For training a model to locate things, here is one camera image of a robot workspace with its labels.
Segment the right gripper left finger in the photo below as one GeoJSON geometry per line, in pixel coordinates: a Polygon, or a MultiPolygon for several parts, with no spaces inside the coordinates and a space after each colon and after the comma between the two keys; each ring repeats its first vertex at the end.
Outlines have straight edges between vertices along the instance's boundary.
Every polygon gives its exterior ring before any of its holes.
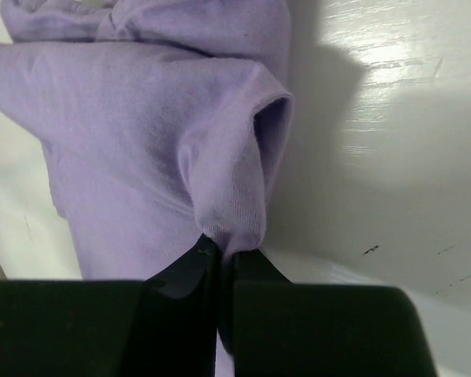
{"type": "Polygon", "coordinates": [[[0,280],[0,376],[212,376],[219,252],[148,280],[0,280]]]}

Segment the purple t-shirt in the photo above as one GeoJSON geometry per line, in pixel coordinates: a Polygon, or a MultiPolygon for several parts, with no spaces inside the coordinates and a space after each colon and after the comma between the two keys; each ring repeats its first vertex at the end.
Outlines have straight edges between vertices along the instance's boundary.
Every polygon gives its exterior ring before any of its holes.
{"type": "Polygon", "coordinates": [[[3,1],[0,112],[38,138],[82,276],[145,280],[202,236],[261,246],[290,133],[285,1],[3,1]]]}

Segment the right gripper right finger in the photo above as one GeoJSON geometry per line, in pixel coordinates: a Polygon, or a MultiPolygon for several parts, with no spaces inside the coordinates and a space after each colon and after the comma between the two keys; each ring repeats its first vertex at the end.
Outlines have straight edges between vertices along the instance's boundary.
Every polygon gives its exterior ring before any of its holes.
{"type": "Polygon", "coordinates": [[[398,288],[296,284],[260,251],[232,259],[223,338],[237,376],[434,376],[414,304],[398,288]]]}

